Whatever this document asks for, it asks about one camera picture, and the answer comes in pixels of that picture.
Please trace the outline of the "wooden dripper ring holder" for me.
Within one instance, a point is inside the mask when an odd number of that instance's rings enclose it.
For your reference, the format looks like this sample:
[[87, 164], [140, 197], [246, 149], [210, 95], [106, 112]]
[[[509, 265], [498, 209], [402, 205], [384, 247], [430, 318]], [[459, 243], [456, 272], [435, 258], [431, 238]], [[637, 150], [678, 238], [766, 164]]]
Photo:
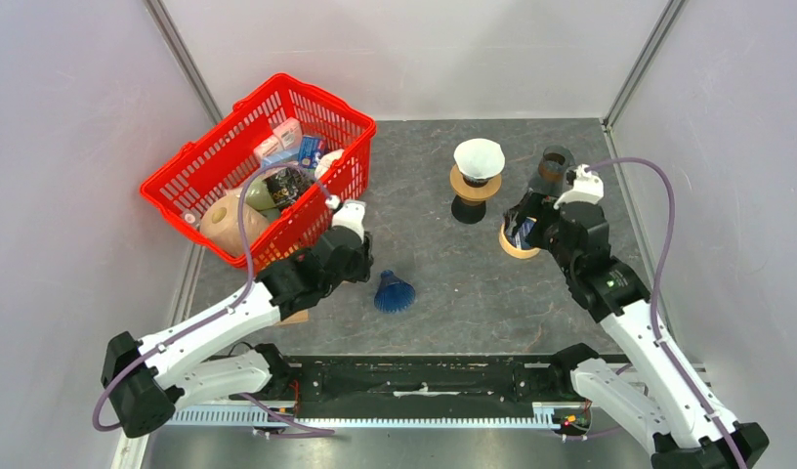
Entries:
[[502, 175], [479, 182], [470, 183], [459, 171], [457, 165], [453, 165], [449, 172], [449, 183], [454, 190], [455, 198], [468, 205], [480, 205], [493, 198], [500, 190], [502, 185]]

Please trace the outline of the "white paper coffee filter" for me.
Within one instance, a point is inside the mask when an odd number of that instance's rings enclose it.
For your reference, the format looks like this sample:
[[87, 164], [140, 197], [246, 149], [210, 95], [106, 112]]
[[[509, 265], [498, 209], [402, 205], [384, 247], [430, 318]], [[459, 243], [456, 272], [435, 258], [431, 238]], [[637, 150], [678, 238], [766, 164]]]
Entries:
[[501, 145], [485, 138], [475, 138], [460, 143], [453, 152], [459, 172], [476, 181], [489, 180], [499, 175], [505, 166]]

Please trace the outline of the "brown paper coffee filter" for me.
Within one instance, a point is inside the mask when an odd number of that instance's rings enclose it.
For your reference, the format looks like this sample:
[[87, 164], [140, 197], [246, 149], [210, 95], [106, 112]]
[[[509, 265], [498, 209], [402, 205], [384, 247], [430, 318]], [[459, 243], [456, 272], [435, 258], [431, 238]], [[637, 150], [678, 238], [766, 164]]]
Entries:
[[301, 310], [293, 315], [289, 316], [286, 319], [282, 319], [278, 324], [279, 325], [293, 325], [298, 323], [307, 322], [310, 319], [310, 314], [308, 310]]

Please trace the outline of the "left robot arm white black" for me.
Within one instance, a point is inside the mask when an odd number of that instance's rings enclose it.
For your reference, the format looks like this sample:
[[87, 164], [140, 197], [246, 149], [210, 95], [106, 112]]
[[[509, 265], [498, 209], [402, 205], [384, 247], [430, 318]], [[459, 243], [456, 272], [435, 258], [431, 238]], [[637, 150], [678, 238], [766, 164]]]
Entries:
[[176, 326], [142, 339], [128, 331], [115, 335], [105, 349], [94, 427], [135, 439], [199, 402], [257, 392], [281, 398], [291, 384], [284, 366], [255, 351], [232, 359], [214, 354], [314, 307], [343, 282], [368, 281], [371, 248], [368, 232], [330, 228], [314, 246], [272, 262], [233, 295]]

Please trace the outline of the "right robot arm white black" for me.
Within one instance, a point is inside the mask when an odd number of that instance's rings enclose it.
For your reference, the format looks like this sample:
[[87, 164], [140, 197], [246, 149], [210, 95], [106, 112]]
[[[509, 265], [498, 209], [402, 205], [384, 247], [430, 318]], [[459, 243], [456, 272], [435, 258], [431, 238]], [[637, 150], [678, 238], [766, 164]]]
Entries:
[[614, 340], [641, 376], [644, 395], [608, 369], [583, 343], [552, 358], [550, 391], [599, 405], [650, 456], [654, 468], [751, 468], [770, 440], [756, 422], [740, 422], [680, 351], [637, 273], [612, 255], [598, 203], [558, 203], [529, 192], [504, 214], [502, 235], [549, 253], [574, 301]]

